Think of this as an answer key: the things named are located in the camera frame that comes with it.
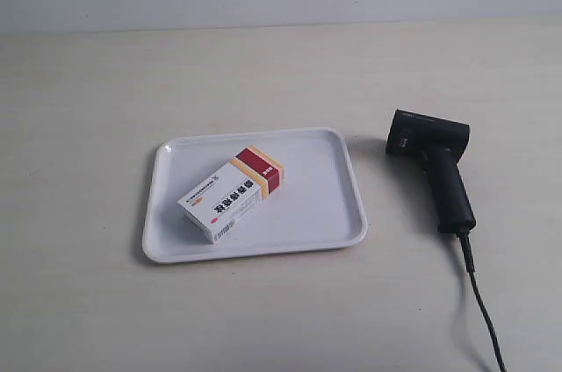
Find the white plastic tray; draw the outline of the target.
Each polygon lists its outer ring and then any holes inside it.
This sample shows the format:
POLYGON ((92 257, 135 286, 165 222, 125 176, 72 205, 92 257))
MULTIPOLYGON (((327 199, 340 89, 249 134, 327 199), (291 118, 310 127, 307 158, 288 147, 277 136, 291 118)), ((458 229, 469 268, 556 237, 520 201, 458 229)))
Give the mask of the white plastic tray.
POLYGON ((171 264, 349 247, 367 219, 343 136, 327 127, 171 139, 155 153, 142 250, 171 264), (178 199, 254 146, 285 169, 279 190, 211 244, 178 199))

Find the black barcode scanner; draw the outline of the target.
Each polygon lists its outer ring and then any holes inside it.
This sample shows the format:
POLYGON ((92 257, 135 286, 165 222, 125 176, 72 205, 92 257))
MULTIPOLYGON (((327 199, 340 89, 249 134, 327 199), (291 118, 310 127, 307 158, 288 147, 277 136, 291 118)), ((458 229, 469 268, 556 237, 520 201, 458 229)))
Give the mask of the black barcode scanner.
POLYGON ((458 163, 468 146, 468 124, 397 110, 385 152, 415 160, 425 172, 441 233, 468 233, 476 218, 458 163))

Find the white red medicine box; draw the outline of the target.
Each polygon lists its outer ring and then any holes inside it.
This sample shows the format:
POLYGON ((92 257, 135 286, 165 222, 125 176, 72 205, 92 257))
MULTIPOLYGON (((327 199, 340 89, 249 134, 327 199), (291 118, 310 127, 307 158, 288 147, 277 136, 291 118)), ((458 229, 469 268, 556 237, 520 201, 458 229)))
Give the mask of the white red medicine box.
POLYGON ((248 146, 180 197, 177 204, 206 240, 215 244, 284 179, 282 164, 248 146))

